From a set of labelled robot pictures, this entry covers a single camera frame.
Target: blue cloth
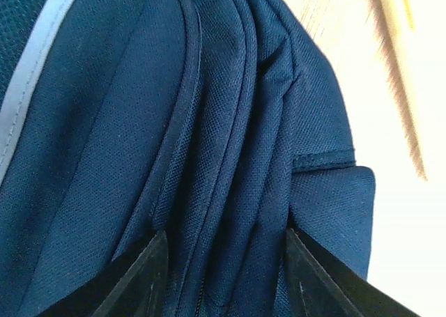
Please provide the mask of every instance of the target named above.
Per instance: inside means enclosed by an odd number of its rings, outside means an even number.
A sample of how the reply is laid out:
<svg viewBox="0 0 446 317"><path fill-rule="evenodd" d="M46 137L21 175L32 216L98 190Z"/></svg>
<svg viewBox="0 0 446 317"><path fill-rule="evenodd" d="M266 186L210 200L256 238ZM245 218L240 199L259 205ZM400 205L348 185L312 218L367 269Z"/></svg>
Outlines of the blue cloth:
<svg viewBox="0 0 446 317"><path fill-rule="evenodd" d="M0 187L0 315L167 230L165 316L291 316L284 233L361 277L374 177L282 0L76 0Z"/></svg>

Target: wooden surface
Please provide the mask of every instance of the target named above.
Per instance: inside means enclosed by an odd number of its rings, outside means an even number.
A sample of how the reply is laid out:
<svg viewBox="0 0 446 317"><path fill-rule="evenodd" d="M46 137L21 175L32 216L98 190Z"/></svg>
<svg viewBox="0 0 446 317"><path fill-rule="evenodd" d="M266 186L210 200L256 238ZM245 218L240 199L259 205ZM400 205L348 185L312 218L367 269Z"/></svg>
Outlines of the wooden surface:
<svg viewBox="0 0 446 317"><path fill-rule="evenodd" d="M379 0L285 0L330 60L357 164L376 175L368 280L423 317L446 316L446 194L422 164Z"/></svg>

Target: backpack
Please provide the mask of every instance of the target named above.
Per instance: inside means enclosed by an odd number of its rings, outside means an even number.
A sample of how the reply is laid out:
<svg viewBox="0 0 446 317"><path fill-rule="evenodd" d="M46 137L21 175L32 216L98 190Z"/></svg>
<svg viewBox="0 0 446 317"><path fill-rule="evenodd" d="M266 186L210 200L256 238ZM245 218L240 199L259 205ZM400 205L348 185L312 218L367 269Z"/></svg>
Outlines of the backpack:
<svg viewBox="0 0 446 317"><path fill-rule="evenodd" d="M0 65L1 316L156 231L163 316L292 316L289 228L367 276L374 175L282 0L0 0Z"/></svg>

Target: gray reflective strip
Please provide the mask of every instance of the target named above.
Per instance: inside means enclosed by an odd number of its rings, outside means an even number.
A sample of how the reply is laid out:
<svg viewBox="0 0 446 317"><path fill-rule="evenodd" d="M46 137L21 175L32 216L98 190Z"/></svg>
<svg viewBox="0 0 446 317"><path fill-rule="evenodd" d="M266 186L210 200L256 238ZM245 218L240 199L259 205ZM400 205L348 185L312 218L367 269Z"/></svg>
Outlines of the gray reflective strip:
<svg viewBox="0 0 446 317"><path fill-rule="evenodd" d="M11 77L0 109L0 185L13 158L43 65L73 1L45 2Z"/></svg>

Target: blue backpack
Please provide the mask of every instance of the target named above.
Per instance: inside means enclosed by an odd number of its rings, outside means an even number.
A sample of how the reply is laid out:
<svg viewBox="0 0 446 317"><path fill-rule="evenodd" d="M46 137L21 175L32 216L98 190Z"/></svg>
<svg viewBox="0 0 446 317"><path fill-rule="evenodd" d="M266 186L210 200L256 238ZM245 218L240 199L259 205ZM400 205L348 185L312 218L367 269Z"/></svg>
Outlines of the blue backpack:
<svg viewBox="0 0 446 317"><path fill-rule="evenodd" d="M0 0L0 66L0 316L144 265L154 316L341 316L290 287L286 236L365 278L374 176L282 0Z"/></svg>

